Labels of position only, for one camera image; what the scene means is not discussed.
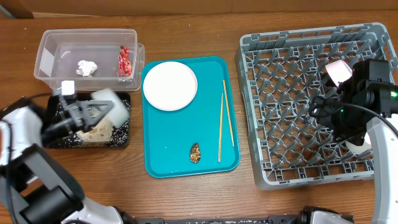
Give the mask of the white tissue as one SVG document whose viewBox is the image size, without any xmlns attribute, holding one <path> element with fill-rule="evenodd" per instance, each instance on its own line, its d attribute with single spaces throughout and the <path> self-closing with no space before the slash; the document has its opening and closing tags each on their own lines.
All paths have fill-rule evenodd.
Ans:
<svg viewBox="0 0 398 224">
<path fill-rule="evenodd" d="M 76 74 L 82 77 L 91 77 L 92 74 L 98 69 L 97 64 L 92 61 L 80 60 L 78 62 L 78 69 Z"/>
</svg>

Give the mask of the white cup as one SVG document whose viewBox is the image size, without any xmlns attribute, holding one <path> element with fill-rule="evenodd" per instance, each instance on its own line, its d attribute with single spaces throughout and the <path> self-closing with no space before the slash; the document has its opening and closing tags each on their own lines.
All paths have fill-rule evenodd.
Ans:
<svg viewBox="0 0 398 224">
<path fill-rule="evenodd" d="M 371 141 L 368 133 L 357 134 L 345 141 L 346 147 L 354 154 L 362 154 L 371 149 Z"/>
</svg>

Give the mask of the pink shallow bowl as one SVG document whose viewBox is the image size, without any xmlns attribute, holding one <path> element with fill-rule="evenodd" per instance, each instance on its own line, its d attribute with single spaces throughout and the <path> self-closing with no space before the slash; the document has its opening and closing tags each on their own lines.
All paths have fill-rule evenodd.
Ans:
<svg viewBox="0 0 398 224">
<path fill-rule="evenodd" d="M 343 60 L 337 60 L 325 66 L 326 71 L 332 82 L 339 86 L 341 83 L 347 81 L 352 77 L 353 71 L 348 64 Z"/>
</svg>

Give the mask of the grey-green bowl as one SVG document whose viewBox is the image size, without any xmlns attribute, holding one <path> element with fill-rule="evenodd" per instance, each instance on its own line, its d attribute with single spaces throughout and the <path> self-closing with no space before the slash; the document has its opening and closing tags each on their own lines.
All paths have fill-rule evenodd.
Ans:
<svg viewBox="0 0 398 224">
<path fill-rule="evenodd" d="M 91 94 L 93 100 L 111 101 L 113 108 L 106 115 L 106 118 L 119 129 L 129 118 L 129 112 L 119 96 L 111 89 L 95 91 Z"/>
</svg>

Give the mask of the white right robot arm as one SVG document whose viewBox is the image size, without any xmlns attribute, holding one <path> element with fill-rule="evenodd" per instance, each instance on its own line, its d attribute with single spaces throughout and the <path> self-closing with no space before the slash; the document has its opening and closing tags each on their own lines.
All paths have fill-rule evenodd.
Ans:
<svg viewBox="0 0 398 224">
<path fill-rule="evenodd" d="M 367 59 L 349 67 L 326 65 L 339 98 L 316 96 L 308 115 L 333 131 L 336 142 L 362 146 L 370 140 L 374 160 L 372 223 L 397 223 L 397 85 L 387 60 Z"/>
</svg>

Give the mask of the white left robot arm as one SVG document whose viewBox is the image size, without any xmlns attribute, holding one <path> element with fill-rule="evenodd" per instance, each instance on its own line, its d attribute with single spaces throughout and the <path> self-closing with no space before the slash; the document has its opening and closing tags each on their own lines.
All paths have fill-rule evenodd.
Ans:
<svg viewBox="0 0 398 224">
<path fill-rule="evenodd" d="M 86 197 L 44 150 L 90 130 L 114 106 L 109 100 L 52 96 L 43 108 L 23 97 L 1 110 L 1 203 L 14 223 L 135 223 L 126 212 Z"/>
</svg>

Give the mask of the red snack wrapper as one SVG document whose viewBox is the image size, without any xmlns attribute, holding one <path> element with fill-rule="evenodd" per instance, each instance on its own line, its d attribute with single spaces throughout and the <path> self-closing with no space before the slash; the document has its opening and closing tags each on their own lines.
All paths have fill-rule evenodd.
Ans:
<svg viewBox="0 0 398 224">
<path fill-rule="evenodd" d="M 128 77 L 132 75 L 132 63 L 129 60 L 130 50 L 124 46 L 120 46 L 118 55 L 118 75 L 120 77 Z"/>
</svg>

